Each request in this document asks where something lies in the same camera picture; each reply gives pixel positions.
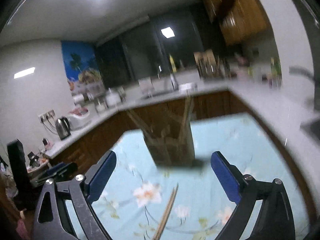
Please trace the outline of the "chrome kitchen faucet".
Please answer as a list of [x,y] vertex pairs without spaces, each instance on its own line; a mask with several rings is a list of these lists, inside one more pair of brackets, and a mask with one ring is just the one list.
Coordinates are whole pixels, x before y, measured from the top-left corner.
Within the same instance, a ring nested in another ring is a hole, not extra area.
[[171,82],[171,86],[172,86],[172,90],[173,91],[177,91],[178,90],[178,81],[176,79],[175,73],[176,73],[176,68],[175,67],[171,68],[169,76],[163,75],[163,69],[162,69],[161,65],[159,65],[157,67],[158,79],[163,83],[164,87],[166,87],[167,84],[169,82]]

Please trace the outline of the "wooden lower cabinets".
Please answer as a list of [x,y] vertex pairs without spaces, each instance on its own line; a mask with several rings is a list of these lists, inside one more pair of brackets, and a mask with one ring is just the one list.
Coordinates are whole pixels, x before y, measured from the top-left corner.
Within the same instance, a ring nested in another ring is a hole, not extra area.
[[[194,96],[194,103],[195,110],[193,113],[195,114],[195,120],[207,120],[239,113],[251,115],[262,127],[263,131],[266,132],[267,137],[276,149],[279,150],[281,157],[302,191],[309,220],[312,223],[315,222],[319,216],[319,208],[316,207],[316,195],[311,192],[311,185],[307,181],[306,175],[302,172],[302,165],[293,156],[291,150],[285,149],[280,144],[279,137],[271,129],[271,126],[258,115],[257,111],[241,99],[240,96],[228,89],[196,95]],[[134,107],[133,110],[150,125],[160,120],[157,113],[161,110],[182,116],[184,104],[185,96],[182,96],[177,99],[166,99],[146,106]],[[51,164],[75,162],[79,171],[86,172],[116,143],[124,132],[133,129],[137,129],[137,126],[129,118],[126,111],[117,110],[93,127],[86,126],[78,139],[73,139],[65,146],[59,146],[56,151],[52,151],[53,155],[50,157],[50,162]]]

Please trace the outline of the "floral light blue tablecloth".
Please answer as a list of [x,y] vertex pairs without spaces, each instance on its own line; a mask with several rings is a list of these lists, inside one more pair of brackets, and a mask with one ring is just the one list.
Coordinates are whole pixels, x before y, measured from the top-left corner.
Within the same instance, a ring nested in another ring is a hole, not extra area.
[[296,239],[306,236],[309,221],[300,189],[279,150],[250,115],[193,121],[191,131],[195,164],[190,168],[156,166],[138,129],[123,133],[112,147],[116,168],[92,207],[113,239],[152,239],[173,189],[177,194],[162,238],[214,239],[235,208],[211,168],[215,151],[256,180],[281,179]]

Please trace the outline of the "stainless electric kettle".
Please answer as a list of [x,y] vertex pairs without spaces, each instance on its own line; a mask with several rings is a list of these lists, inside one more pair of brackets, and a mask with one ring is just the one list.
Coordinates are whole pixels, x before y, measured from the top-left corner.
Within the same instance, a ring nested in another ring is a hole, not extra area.
[[71,126],[69,120],[65,116],[55,120],[55,128],[60,140],[64,140],[71,136]]

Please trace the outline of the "white rice cooker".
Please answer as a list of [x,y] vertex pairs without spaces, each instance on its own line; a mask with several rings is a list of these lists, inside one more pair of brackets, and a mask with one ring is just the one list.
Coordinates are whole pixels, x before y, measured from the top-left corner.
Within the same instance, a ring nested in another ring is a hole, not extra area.
[[77,130],[85,127],[91,121],[90,111],[86,107],[76,108],[67,114],[71,130]]

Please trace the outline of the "wooden utensil caddy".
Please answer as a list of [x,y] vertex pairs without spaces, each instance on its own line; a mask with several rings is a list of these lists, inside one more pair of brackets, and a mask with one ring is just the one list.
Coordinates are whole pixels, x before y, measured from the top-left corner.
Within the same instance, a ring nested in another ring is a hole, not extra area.
[[126,111],[131,121],[143,132],[144,142],[157,166],[192,167],[195,150],[191,132],[191,116],[194,100],[184,99],[182,115],[164,107],[140,116],[133,109]]

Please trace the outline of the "black stove wok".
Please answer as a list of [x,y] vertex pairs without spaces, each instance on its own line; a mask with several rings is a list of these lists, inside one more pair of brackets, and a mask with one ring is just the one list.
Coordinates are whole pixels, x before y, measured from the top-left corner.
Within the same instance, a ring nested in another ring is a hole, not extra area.
[[313,107],[319,111],[319,77],[301,66],[289,66],[289,74],[296,77],[301,77],[305,83],[308,82],[313,87]]

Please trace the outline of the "pink plastic basin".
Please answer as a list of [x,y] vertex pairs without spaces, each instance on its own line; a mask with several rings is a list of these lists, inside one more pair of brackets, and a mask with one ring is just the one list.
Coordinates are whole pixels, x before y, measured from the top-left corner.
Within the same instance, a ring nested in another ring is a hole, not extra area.
[[246,57],[244,57],[238,53],[234,54],[234,58],[235,58],[236,64],[237,64],[237,67],[234,69],[234,71],[237,75],[237,78],[239,80],[248,80],[249,79],[249,68],[250,68],[249,60]]

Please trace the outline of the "yellow dish soap bottle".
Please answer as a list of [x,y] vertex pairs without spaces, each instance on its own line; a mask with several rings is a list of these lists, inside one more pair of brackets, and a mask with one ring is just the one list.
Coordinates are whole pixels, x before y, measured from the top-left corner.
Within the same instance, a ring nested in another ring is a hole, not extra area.
[[172,72],[173,73],[177,72],[176,64],[175,64],[174,58],[172,57],[171,54],[169,55],[169,61],[171,64]]

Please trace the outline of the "wooden upper cabinet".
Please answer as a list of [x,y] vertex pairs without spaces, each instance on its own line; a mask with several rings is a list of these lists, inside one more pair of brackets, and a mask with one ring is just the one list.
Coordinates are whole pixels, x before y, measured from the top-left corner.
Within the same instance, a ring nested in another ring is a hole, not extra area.
[[270,22],[259,0],[202,0],[212,25],[230,46],[265,31]]

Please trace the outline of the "wall power outlet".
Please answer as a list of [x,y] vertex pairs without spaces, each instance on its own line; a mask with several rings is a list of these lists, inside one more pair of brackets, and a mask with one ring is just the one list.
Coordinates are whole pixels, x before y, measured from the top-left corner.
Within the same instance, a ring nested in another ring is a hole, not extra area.
[[55,117],[55,112],[52,109],[52,110],[49,110],[46,113],[40,114],[38,116],[38,119],[39,119],[40,123],[44,123],[45,121],[48,121],[49,119],[52,119],[54,117]]

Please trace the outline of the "blue beach wall poster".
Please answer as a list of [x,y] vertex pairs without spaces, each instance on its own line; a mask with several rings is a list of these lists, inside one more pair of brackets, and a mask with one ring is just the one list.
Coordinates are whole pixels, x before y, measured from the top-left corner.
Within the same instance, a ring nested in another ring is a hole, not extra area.
[[62,58],[72,96],[105,91],[94,47],[79,41],[61,42]]

